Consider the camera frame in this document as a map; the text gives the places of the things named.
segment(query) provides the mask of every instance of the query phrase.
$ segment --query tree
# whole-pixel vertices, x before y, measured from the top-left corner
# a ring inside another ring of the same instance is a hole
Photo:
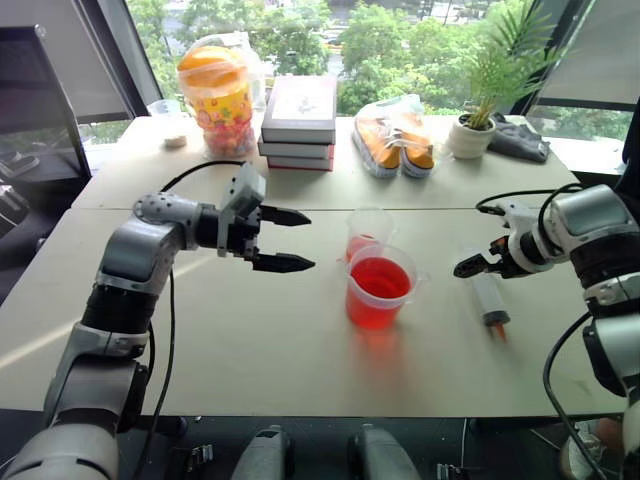
[[[248,32],[259,24],[264,4],[252,0],[191,0],[176,37],[190,47],[215,33]]]
[[[171,55],[164,36],[165,0],[127,0],[129,12],[144,47],[151,69],[165,98],[180,94],[176,59]]]
[[[631,112],[538,105],[527,116],[542,135],[579,140],[607,137],[624,141],[632,115]]]
[[[353,78],[342,82],[338,89],[338,112],[355,115],[367,103],[406,93],[397,82],[401,71],[385,68],[378,59],[367,59],[360,64]]]
[[[504,16],[504,14],[509,11],[512,14],[516,14],[516,12],[522,11],[522,7],[525,3],[528,3],[529,0],[501,0],[499,2],[492,2],[487,6],[487,13],[485,18],[490,22],[495,22],[497,19]]]
[[[365,60],[375,60],[383,68],[399,68],[406,63],[405,43],[410,24],[405,15],[401,10],[358,5],[351,13],[349,26],[340,35],[347,76],[357,73]]]
[[[461,109],[469,95],[466,57],[476,45],[475,25],[442,25],[433,18],[416,24],[409,34],[411,60],[437,90],[421,95],[437,108]]]
[[[191,0],[177,37],[188,48],[207,35],[246,31],[252,48],[276,66],[276,73],[322,74],[329,52],[320,34],[329,14],[326,0],[269,10],[253,0]]]
[[[87,127],[85,132],[89,137],[94,137],[93,143],[116,143],[124,131],[127,129],[131,120],[118,120],[115,122],[92,123]]]
[[[325,0],[299,0],[292,7],[270,10],[251,32],[251,44],[262,59],[276,65],[279,75],[321,75],[329,59],[321,37],[329,15]]]

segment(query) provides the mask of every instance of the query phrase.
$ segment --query orange shoe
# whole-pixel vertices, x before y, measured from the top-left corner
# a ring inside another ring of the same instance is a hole
[[[372,175],[389,178],[397,174],[402,147],[396,143],[401,137],[388,120],[356,117],[352,138]]]
[[[433,144],[425,134],[422,116],[404,113],[396,116],[393,122],[406,145],[400,156],[402,171],[411,177],[426,177],[434,165]]]

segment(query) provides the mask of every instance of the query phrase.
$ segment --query windowsill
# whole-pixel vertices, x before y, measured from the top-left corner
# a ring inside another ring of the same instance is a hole
[[[572,138],[544,137],[560,161],[572,172],[622,175],[623,142],[613,139],[575,140]]]

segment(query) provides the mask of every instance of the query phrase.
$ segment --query silver robot arm segment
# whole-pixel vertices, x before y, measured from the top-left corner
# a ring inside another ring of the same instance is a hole
[[[169,193],[146,195],[109,239],[82,320],[75,324],[47,392],[46,429],[20,451],[3,479],[115,480],[115,435],[135,425],[148,381],[144,352],[155,303],[176,253],[198,246],[231,252],[254,270],[287,273],[314,263],[291,254],[264,255],[260,222],[311,223],[295,210],[261,205],[265,182],[245,164],[223,205]]]
[[[599,185],[549,205],[541,231],[537,211],[514,201],[500,201],[487,213],[499,215],[505,235],[490,245],[499,255],[489,263],[481,254],[458,265],[454,275],[480,272],[512,278],[543,272],[570,261],[593,315],[583,339],[598,381],[626,396],[623,431],[625,474],[637,478],[640,465],[640,228],[626,202]]]

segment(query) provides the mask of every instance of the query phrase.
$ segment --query gray cloth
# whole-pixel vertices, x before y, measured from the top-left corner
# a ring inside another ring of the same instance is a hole
[[[496,133],[489,144],[489,150],[503,155],[544,163],[549,156],[549,142],[531,131],[526,125],[508,122],[501,113],[491,118],[496,122]]]

